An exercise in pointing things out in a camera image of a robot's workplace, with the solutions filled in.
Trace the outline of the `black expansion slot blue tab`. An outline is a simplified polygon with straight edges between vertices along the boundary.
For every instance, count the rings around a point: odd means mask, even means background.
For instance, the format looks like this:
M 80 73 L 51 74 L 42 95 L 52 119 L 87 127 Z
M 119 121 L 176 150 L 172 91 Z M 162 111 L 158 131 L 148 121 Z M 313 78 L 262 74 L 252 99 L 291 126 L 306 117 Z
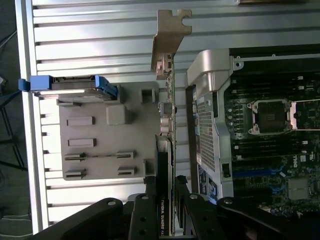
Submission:
M 235 198 L 242 199 L 261 199 L 261 201 L 267 201 L 269 199 L 273 199 L 273 196 L 278 194 L 279 192 L 285 190 L 287 187 L 285 185 L 281 185 L 278 187 L 275 186 L 265 186 L 265 187 L 250 187 L 244 189 L 236 189 L 234 190 Z

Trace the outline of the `silver hard disk drive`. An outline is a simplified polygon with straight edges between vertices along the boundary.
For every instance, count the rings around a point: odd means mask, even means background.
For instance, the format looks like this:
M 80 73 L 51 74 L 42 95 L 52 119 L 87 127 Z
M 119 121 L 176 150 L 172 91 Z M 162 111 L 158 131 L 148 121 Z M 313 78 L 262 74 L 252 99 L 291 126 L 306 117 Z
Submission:
M 57 98 L 60 103 L 99 103 L 116 100 L 118 89 L 99 75 L 29 78 L 30 92 L 43 98 Z

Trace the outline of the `silver chipset heatsink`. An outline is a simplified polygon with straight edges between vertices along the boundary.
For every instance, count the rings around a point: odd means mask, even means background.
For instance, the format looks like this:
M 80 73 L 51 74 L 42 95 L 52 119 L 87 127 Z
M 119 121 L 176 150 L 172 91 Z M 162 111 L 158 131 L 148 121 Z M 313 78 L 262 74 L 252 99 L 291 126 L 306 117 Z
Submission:
M 288 198 L 292 201 L 309 198 L 309 181 L 307 178 L 290 178 L 287 182 Z

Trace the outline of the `green motherboard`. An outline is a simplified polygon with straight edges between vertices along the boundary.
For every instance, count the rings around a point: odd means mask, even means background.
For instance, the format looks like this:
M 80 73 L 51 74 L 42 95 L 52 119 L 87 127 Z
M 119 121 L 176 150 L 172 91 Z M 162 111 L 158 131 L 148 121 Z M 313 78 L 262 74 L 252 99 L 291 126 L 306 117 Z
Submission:
M 266 75 L 298 75 L 298 74 L 317 74 L 320 72 L 292 72 L 278 73 Z M 275 194 L 272 199 L 261 201 L 259 199 L 239 198 L 249 201 L 252 205 L 260 207 L 275 216 L 285 218 L 306 217 L 320 215 L 320 131 L 296 131 L 291 130 L 283 134 L 265 135 L 265 136 L 301 136 L 307 138 L 302 144 L 305 145 L 307 153 L 285 156 L 285 157 L 266 157 L 255 160 L 234 160 L 234 149 L 238 149 L 233 145 L 233 140 L 248 139 L 255 136 L 248 133 L 252 127 L 252 112 L 247 108 L 247 104 L 256 100 L 272 100 L 286 99 L 291 102 L 320 99 L 320 77 L 317 79 L 293 80 L 306 81 L 313 86 L 313 93 L 295 94 L 295 95 L 249 95 L 237 96 L 230 94 L 232 88 L 238 86 L 231 85 L 224 94 L 225 122 L 230 132 L 231 146 L 231 166 L 233 171 L 272 169 L 280 170 L 274 175 L 269 176 L 251 176 L 251 177 L 232 177 L 233 193 L 234 190 L 257 187 L 280 187 L 286 186 L 286 189 Z M 309 198 L 305 200 L 290 200 L 288 197 L 288 180 L 292 178 L 307 178 Z

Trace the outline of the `metal socket cover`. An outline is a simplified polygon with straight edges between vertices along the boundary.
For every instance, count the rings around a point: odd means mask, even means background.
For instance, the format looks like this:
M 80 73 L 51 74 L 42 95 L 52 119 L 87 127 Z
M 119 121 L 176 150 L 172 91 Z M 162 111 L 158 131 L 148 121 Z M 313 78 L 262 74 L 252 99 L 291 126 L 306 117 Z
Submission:
M 292 101 L 289 113 L 294 131 L 320 131 L 320 99 Z

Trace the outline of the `CPU socket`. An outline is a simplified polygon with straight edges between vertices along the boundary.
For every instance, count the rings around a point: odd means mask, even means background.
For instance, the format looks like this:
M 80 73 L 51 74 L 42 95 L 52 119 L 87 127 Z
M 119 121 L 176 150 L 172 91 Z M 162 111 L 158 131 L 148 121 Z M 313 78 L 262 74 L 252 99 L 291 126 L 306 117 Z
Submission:
M 251 110 L 253 136 L 280 135 L 293 130 L 291 124 L 291 101 L 287 99 L 255 100 L 248 103 Z

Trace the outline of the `open grey PC case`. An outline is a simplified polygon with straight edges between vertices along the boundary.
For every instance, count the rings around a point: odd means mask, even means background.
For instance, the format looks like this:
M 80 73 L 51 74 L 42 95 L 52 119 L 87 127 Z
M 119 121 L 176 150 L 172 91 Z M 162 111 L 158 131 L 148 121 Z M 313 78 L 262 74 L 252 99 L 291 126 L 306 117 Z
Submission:
M 309 72 L 320 73 L 320 53 L 232 55 L 229 49 L 211 49 L 198 54 L 187 70 L 187 84 L 192 90 L 198 192 L 212 204 L 234 197 L 231 135 L 224 104 L 231 78 Z M 229 164 L 231 177 L 223 177 L 222 164 Z M 320 215 L 282 218 L 320 219 Z

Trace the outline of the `black RAM slot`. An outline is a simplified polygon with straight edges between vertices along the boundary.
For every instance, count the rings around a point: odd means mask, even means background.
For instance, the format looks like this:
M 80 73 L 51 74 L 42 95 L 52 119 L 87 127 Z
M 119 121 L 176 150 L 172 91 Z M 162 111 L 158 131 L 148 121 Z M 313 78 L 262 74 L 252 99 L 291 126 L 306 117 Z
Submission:
M 297 94 L 313 94 L 313 91 L 305 91 L 305 90 L 257 90 L 257 89 L 249 89 L 249 90 L 230 90 L 230 94 L 236 96 L 273 96 L 273 95 L 297 95 Z
M 304 90 L 314 90 L 313 85 L 308 85 L 308 86 L 284 86 L 284 85 L 256 85 L 256 86 L 238 86 L 238 87 L 233 87 L 232 90 L 236 91 L 253 91 L 253 90 L 258 90 L 258 91 L 304 91 Z
M 244 153 L 248 153 L 248 152 L 293 152 L 293 151 L 303 151 L 305 149 L 302 150 L 295 150 L 295 149 L 245 149 L 245 150 L 238 150 L 238 149 L 234 149 L 234 154 L 244 154 Z
M 307 141 L 308 139 L 296 135 L 278 135 L 278 136 L 262 136 L 262 137 L 252 137 L 244 139 L 234 139 L 232 141 L 233 145 L 255 145 L 255 144 L 294 144 Z
M 294 154 L 294 155 L 301 155 L 301 154 L 307 154 L 308 152 L 306 150 L 302 150 L 301 153 L 299 154 Z M 282 158 L 282 157 L 288 157 L 288 156 L 293 156 L 293 155 L 285 155 L 285 156 L 275 156 L 275 157 L 270 157 L 270 158 Z M 259 157 L 259 158 L 245 158 L 243 159 L 241 156 L 235 154 L 234 157 L 233 157 L 233 160 L 234 161 L 250 161 L 250 160 L 257 160 L 257 159 L 262 159 L 262 158 L 265 158 L 265 157 Z
M 319 78 L 319 74 L 270 74 L 270 75 L 246 75 L 234 76 L 231 79 L 235 81 L 300 81 Z
M 269 81 L 269 80 L 259 80 L 259 79 L 249 79 L 249 80 L 232 80 L 231 81 L 232 86 L 242 86 L 242 87 L 249 87 L 249 86 L 303 86 L 303 85 L 313 85 L 312 83 L 309 83 L 308 81 L 284 81 L 284 80 L 278 80 L 275 81 Z
M 276 149 L 289 149 L 289 150 L 304 150 L 305 145 L 302 142 L 296 142 L 294 144 L 280 143 L 280 144 L 244 144 L 244 145 L 234 145 L 237 146 L 238 150 L 276 150 Z

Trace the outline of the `grey plastic parts rack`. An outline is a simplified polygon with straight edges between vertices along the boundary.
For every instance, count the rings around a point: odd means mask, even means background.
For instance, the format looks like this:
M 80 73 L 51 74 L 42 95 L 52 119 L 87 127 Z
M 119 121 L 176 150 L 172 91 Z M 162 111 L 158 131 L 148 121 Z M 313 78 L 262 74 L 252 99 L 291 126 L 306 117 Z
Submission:
M 160 132 L 159 85 L 154 81 L 117 84 L 115 100 L 59 102 L 63 178 L 143 178 L 157 171 Z M 65 155 L 122 155 L 132 158 L 65 160 Z

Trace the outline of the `blue disk caddy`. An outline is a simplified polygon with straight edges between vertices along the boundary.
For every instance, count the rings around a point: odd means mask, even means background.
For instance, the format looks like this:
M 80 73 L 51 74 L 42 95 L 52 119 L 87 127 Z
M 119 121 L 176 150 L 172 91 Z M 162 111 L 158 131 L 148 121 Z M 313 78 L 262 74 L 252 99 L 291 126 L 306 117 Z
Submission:
M 29 79 L 19 79 L 18 89 L 22 92 L 96 90 L 112 100 L 118 97 L 118 89 L 100 75 L 63 76 L 32 75 Z

